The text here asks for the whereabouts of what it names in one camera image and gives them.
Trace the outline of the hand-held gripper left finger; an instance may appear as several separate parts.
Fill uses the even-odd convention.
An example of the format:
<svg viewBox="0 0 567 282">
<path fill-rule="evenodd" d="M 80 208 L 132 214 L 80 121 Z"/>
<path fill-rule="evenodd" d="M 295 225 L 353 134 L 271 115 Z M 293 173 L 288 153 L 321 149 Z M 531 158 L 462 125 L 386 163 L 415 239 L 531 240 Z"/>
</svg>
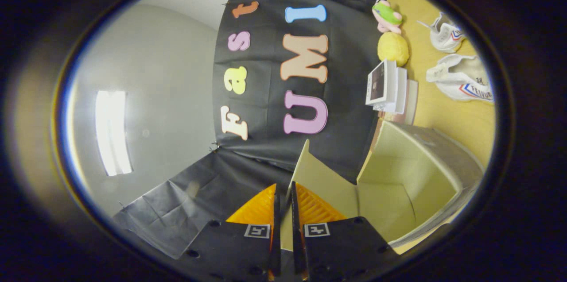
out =
<svg viewBox="0 0 567 282">
<path fill-rule="evenodd" d="M 205 282 L 272 282 L 281 273 L 281 198 L 263 189 L 226 220 L 212 219 L 186 249 Z"/>
</svg>

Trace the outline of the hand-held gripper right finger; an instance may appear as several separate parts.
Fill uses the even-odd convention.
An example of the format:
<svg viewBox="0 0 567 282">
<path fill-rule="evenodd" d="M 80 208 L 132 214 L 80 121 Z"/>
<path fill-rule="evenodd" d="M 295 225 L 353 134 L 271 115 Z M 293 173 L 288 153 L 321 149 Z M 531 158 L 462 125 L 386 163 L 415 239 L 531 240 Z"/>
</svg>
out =
<svg viewBox="0 0 567 282">
<path fill-rule="evenodd" d="M 366 218 L 344 216 L 297 182 L 290 193 L 295 273 L 304 281 L 371 281 L 398 261 Z"/>
</svg>

